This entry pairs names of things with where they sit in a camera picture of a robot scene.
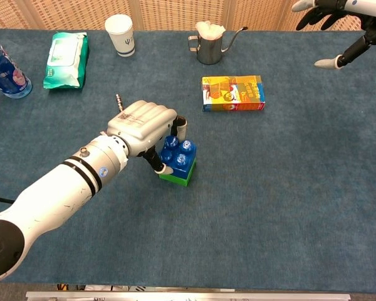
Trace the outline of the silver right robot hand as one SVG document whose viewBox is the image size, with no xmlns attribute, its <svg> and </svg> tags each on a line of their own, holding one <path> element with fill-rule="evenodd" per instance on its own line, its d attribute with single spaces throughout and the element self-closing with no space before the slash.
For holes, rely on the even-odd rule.
<svg viewBox="0 0 376 301">
<path fill-rule="evenodd" d="M 296 26 L 299 31 L 307 25 L 314 25 L 327 17 L 322 30 L 331 27 L 345 16 L 355 16 L 361 22 L 364 35 L 334 58 L 318 60 L 315 67 L 339 70 L 376 45 L 376 1 L 309 0 L 297 1 L 292 5 L 293 12 L 307 11 Z"/>
</svg>

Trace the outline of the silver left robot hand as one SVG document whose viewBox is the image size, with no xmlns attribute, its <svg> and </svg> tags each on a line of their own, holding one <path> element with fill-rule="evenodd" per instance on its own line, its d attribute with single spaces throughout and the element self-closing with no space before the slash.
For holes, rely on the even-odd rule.
<svg viewBox="0 0 376 301">
<path fill-rule="evenodd" d="M 160 160 L 155 145 L 168 130 L 178 141 L 184 141 L 186 127 L 186 119 L 175 110 L 139 100 L 108 122 L 107 135 L 124 141 L 127 156 L 145 158 L 157 174 L 172 174 L 173 168 Z"/>
</svg>

